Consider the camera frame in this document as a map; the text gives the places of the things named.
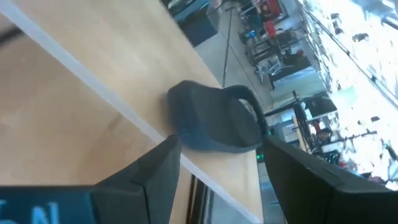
wooden shelf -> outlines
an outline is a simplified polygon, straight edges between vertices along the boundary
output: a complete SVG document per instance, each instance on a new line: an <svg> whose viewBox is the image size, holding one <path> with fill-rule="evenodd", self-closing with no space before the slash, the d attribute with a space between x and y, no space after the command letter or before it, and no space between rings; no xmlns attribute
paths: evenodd
<svg viewBox="0 0 398 224"><path fill-rule="evenodd" d="M174 133L170 87L219 86L157 0L1 1L0 12L53 56L26 37L0 50L2 184L94 184ZM184 149L181 163L262 222L254 151Z"/></svg>

floor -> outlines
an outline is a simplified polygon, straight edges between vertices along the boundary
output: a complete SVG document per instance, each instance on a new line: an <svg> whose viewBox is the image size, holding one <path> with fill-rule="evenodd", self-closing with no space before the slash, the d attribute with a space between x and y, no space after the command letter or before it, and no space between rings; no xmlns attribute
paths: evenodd
<svg viewBox="0 0 398 224"><path fill-rule="evenodd" d="M288 13L290 14L290 18L280 25L285 29L293 27L295 24L300 22L294 1L295 0L282 0L282 2L287 6ZM261 106L264 109L268 108L274 103L271 97L271 85L267 79L265 79L263 84L260 84L259 78L254 73L254 68L249 64L246 58L244 45L241 43L238 36L238 32L241 31L243 27L236 9L233 9L232 12L223 11L220 18L219 32L204 43L195 47L195 49L202 57L203 61L208 65L220 84L222 84L230 18L231 34L229 52L226 61L225 87L238 84L246 85L257 96ZM306 43L301 45L307 55L313 53ZM259 175L262 191L264 223L285 223L282 210L279 207L274 190L269 182L264 164L259 166ZM215 195L211 223L249 224L250 221L243 217L239 212L233 210L222 198Z"/></svg>

wooden surface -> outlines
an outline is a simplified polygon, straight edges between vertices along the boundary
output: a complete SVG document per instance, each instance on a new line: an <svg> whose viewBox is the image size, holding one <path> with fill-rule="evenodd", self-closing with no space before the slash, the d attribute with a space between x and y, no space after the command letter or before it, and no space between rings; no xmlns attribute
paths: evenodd
<svg viewBox="0 0 398 224"><path fill-rule="evenodd" d="M65 72L51 72L51 77L48 77L50 72L38 74L40 78L35 82L40 91L32 90L30 100L21 98L29 104L29 110L21 110L21 117L17 119L20 125L27 123L31 129L28 133L20 132L23 130L18 129L18 124L6 116L7 140L2 144L16 144L22 152L36 138L46 137L48 142L30 146L27 154L10 152L1 158L0 166L28 169L40 164L47 168L40 173L42 177L25 174L27 179L23 180L16 178L12 169L7 169L0 180L96 182L131 162L137 154L131 152L131 144L146 147L148 142L158 143L173 133L164 103L171 86L185 79L218 86L157 0L0 0L0 11L93 90ZM73 106L66 106L64 102L71 102ZM129 122L142 133L135 136L137 131L129 130ZM75 131L75 125L81 129ZM113 136L118 128L127 133L126 136ZM150 140L143 140L141 134ZM114 145L120 147L119 141L128 147L116 153L109 151ZM107 150L101 150L105 144L109 144ZM52 162L49 156L43 156L48 153L55 154ZM252 222L262 222L254 151L235 155L184 149L181 163ZM52 166L62 169L51 169ZM90 175L79 173L83 168L90 170Z"/></svg>

